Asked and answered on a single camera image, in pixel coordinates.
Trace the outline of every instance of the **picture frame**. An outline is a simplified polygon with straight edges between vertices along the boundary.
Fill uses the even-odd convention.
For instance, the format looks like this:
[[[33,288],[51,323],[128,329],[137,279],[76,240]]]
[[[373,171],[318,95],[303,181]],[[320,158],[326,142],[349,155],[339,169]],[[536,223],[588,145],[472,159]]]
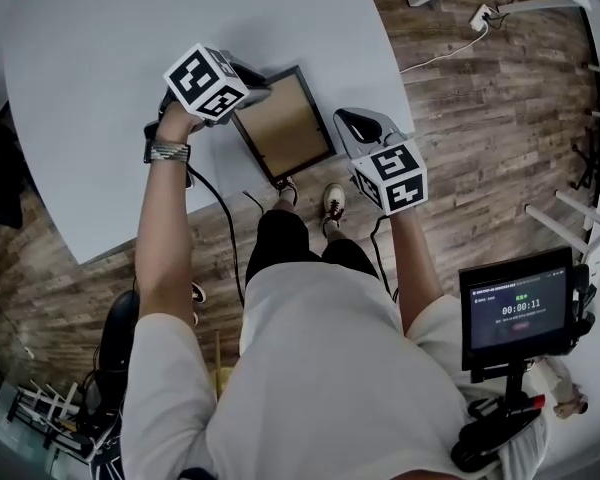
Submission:
[[[267,179],[276,184],[334,156],[336,150],[300,66],[293,66],[267,78],[265,85],[272,89],[271,96],[251,107],[235,111],[232,121]],[[300,89],[305,102],[300,101]],[[282,98],[288,98],[289,104],[284,106]],[[295,112],[294,116],[298,119],[284,122],[285,116],[274,112],[276,109]],[[278,140],[283,136],[289,137],[286,149],[285,144]],[[306,148],[299,147],[297,141],[300,136],[303,136],[303,141],[306,139],[303,144]]]

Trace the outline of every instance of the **screen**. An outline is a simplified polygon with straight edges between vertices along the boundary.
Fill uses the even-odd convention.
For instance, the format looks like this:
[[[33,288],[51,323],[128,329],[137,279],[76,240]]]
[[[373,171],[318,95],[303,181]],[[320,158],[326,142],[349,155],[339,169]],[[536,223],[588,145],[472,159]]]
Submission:
[[[471,288],[471,346],[493,347],[564,326],[566,270]]]

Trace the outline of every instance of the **sneaker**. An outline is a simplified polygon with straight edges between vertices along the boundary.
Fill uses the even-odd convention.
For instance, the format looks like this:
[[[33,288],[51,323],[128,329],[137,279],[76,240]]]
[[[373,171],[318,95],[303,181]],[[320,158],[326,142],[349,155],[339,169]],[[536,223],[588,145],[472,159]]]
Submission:
[[[207,294],[202,289],[202,286],[193,281],[191,281],[191,300],[198,304],[202,304],[207,300]]]
[[[324,191],[322,200],[325,212],[324,219],[322,219],[322,234],[326,237],[327,233],[324,230],[324,225],[327,222],[335,222],[340,227],[340,219],[344,213],[345,202],[342,185],[338,185],[337,183],[329,185]]]
[[[293,190],[293,206],[298,202],[298,188],[296,184],[293,182],[293,178],[291,176],[287,176],[282,181],[276,183],[276,188],[278,189],[278,197],[282,197],[282,192],[287,190]]]

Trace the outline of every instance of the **white sneaker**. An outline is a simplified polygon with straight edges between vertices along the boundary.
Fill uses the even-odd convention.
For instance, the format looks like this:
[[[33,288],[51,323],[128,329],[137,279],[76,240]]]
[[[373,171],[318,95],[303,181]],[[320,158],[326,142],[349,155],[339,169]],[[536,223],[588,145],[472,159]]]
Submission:
[[[276,183],[276,189],[278,190],[278,197],[284,197],[282,195],[283,192],[287,192],[288,194],[293,193],[293,197],[284,197],[284,199],[292,199],[289,201],[293,206],[298,204],[298,188],[296,184],[293,182],[293,178],[291,176],[287,176],[282,181]]]
[[[324,219],[322,219],[322,234],[326,237],[327,233],[324,226],[327,222],[334,222],[340,227],[340,219],[344,213],[345,195],[342,185],[332,183],[325,191],[322,198],[324,204]]]

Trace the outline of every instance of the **black cable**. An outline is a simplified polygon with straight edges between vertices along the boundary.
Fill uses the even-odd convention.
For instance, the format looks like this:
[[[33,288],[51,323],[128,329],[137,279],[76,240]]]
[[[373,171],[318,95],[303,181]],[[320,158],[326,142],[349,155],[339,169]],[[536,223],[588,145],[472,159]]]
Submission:
[[[510,5],[513,2],[515,2],[516,0],[509,0],[506,5]],[[500,30],[502,28],[502,24],[504,23],[504,20],[506,19],[507,16],[509,16],[511,13],[507,13],[507,14],[503,14],[502,16],[500,16],[499,18],[491,18],[490,16],[487,16],[485,18],[487,25],[490,26],[493,30]],[[493,25],[491,25],[490,22],[496,22],[499,21],[499,24],[497,27],[494,27]]]
[[[211,185],[211,183],[209,183],[206,180],[206,178],[202,176],[202,174],[196,171],[189,164],[187,164],[187,170],[198,180],[200,180],[202,184],[205,187],[207,187],[209,191],[216,197],[218,203],[220,203],[220,206],[222,207],[222,210],[227,216],[227,221],[229,222],[229,234],[231,235],[231,247],[233,249],[233,268],[236,276],[236,287],[238,288],[238,297],[240,298],[240,304],[244,306],[244,296],[242,295],[242,288],[240,287],[240,270],[238,269],[238,248],[236,246],[236,233],[233,228],[233,219],[231,218],[231,212],[229,211],[229,208],[227,208],[227,205],[222,199],[222,196],[218,194],[218,191],[215,188],[213,188],[213,185]]]
[[[258,200],[253,197],[251,194],[249,194],[249,192],[247,192],[246,190],[243,190],[242,193],[247,196],[249,199],[251,199],[254,203],[256,203],[258,205],[258,207],[260,208],[260,212],[262,213],[262,215],[264,215],[264,208],[262,207],[262,205],[258,202]]]
[[[387,281],[387,274],[384,273],[384,268],[382,268],[382,259],[380,258],[380,250],[378,249],[378,244],[376,243],[376,233],[378,232],[378,229],[380,229],[380,223],[385,220],[388,219],[389,217],[387,217],[386,215],[383,215],[382,217],[379,217],[378,220],[376,221],[376,227],[373,228],[373,231],[371,232],[371,235],[369,236],[369,238],[371,238],[371,243],[373,244],[373,248],[376,251],[376,260],[378,261],[378,268],[380,269],[380,274],[382,274],[382,280],[384,281],[384,287],[387,289],[387,293],[389,295],[391,295],[391,288],[389,288],[389,281]]]

